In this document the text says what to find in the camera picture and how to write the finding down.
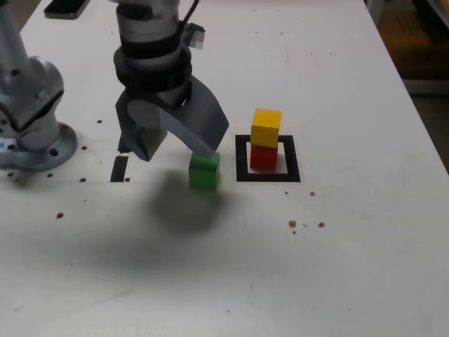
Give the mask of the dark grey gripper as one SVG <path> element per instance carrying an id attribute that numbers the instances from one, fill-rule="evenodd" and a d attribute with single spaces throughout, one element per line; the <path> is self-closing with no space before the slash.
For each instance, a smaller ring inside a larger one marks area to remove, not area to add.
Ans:
<path id="1" fill-rule="evenodd" d="M 229 122 L 213 93 L 202 82 L 192 79 L 178 84 L 148 81 L 122 84 L 127 94 L 122 93 L 116 102 L 121 135 L 139 159 L 152 159 L 166 138 L 166 131 L 203 157 L 215 154 Z"/>

